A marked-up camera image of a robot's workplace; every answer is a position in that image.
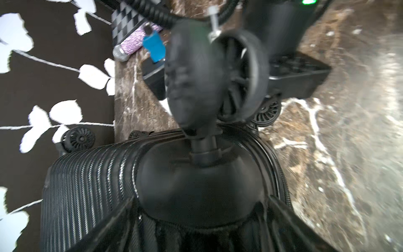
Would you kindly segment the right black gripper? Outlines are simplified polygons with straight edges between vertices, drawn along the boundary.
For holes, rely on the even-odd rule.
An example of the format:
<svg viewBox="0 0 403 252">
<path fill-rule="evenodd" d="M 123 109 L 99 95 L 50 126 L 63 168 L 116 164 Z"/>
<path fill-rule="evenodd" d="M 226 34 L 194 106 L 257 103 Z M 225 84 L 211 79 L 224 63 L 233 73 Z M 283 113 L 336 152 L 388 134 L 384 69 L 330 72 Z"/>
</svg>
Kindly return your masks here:
<svg viewBox="0 0 403 252">
<path fill-rule="evenodd" d="M 332 67 L 301 52 L 277 56 L 269 62 L 267 95 L 307 99 L 322 85 Z"/>
</svg>

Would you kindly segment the black ribbed hard-shell suitcase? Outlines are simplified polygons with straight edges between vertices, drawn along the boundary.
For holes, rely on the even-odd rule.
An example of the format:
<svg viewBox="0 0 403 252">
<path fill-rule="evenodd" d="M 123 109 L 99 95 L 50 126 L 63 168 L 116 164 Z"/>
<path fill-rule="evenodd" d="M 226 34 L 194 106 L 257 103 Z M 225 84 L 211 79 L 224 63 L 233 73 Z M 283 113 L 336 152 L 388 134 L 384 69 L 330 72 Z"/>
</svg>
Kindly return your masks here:
<svg viewBox="0 0 403 252">
<path fill-rule="evenodd" d="M 268 87 L 259 39 L 229 30 L 213 42 L 178 22 L 165 64 L 178 129 L 65 154 L 43 190 L 40 250 L 69 249 L 135 198 L 128 252 L 275 252 L 268 200 L 291 200 L 274 149 L 241 125 Z"/>
</svg>

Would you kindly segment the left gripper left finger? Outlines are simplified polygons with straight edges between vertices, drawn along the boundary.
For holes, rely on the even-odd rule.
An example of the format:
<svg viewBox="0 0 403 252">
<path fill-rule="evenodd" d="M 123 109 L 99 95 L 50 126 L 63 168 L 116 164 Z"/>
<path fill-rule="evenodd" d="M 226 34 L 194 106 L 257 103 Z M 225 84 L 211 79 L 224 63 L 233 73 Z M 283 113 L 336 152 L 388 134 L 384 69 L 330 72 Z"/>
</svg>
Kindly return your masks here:
<svg viewBox="0 0 403 252">
<path fill-rule="evenodd" d="M 123 201 L 70 252 L 127 252 L 135 221 L 135 198 Z"/>
</svg>

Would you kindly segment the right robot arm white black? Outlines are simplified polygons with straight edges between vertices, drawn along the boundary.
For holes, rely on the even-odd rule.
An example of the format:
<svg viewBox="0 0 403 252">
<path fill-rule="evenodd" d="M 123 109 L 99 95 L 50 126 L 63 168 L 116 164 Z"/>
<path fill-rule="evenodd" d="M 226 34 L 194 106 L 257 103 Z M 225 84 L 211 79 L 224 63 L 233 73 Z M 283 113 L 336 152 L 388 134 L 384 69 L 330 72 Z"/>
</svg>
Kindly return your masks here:
<svg viewBox="0 0 403 252">
<path fill-rule="evenodd" d="M 324 83 L 332 68 L 298 47 L 330 5 L 331 1 L 248 1 L 242 28 L 261 41 L 268 55 L 268 95 L 306 99 Z"/>
</svg>

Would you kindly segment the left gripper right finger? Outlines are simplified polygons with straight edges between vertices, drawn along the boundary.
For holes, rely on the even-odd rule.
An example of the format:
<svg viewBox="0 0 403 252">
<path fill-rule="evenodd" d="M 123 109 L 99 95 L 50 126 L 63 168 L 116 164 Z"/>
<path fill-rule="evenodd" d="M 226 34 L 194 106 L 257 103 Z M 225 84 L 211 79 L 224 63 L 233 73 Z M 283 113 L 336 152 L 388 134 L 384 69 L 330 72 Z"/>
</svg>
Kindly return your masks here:
<svg viewBox="0 0 403 252">
<path fill-rule="evenodd" d="M 268 228 L 276 252 L 336 251 L 277 197 L 269 198 L 268 211 Z"/>
</svg>

